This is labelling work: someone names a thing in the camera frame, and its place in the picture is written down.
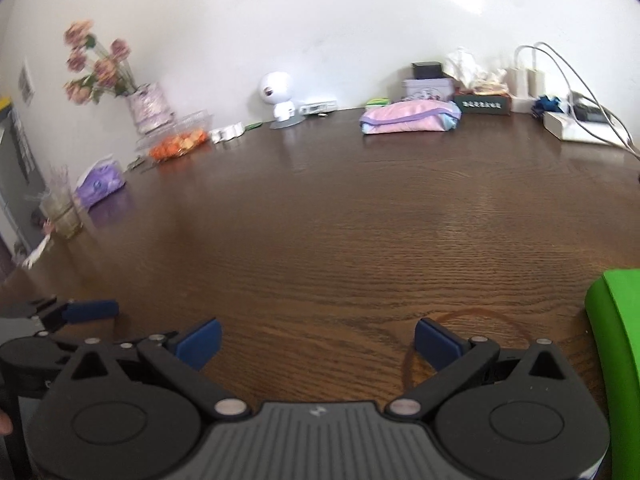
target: white robot figurine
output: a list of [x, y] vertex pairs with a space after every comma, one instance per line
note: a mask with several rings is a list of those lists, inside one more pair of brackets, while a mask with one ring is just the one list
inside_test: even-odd
[[273, 106], [275, 121], [271, 129], [277, 130], [293, 126], [305, 120], [296, 113], [296, 106], [291, 101], [291, 78], [286, 72], [271, 72], [262, 78], [258, 88], [262, 100]]

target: wooden table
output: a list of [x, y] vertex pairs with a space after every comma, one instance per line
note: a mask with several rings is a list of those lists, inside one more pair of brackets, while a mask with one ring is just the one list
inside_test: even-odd
[[113, 338], [217, 316], [205, 373], [254, 405], [386, 403], [431, 373], [410, 351], [422, 316], [517, 348], [545, 336], [604, 408], [583, 299], [603, 270], [640, 266], [640, 165], [529, 116], [363, 137], [359, 114], [132, 174], [1, 302], [116, 298], [115, 323], [81, 329]]

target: metal bolt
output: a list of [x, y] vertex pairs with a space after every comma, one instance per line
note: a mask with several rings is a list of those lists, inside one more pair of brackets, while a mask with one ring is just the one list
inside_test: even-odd
[[396, 415], [411, 416], [420, 412], [420, 402], [413, 399], [396, 399], [389, 404], [389, 410]]
[[222, 399], [213, 407], [220, 415], [234, 416], [244, 413], [247, 409], [246, 402], [240, 399]]

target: pink pouch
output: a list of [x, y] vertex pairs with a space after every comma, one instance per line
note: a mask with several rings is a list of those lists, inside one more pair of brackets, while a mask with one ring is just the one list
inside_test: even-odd
[[458, 125], [461, 114], [453, 102], [403, 101], [365, 112], [360, 126], [364, 134], [444, 132]]

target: pink vase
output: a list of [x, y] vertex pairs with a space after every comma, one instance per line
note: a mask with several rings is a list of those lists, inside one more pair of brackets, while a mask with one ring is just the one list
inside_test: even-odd
[[135, 94], [127, 96], [127, 104], [141, 136], [171, 122], [174, 118], [158, 83], [140, 86]]

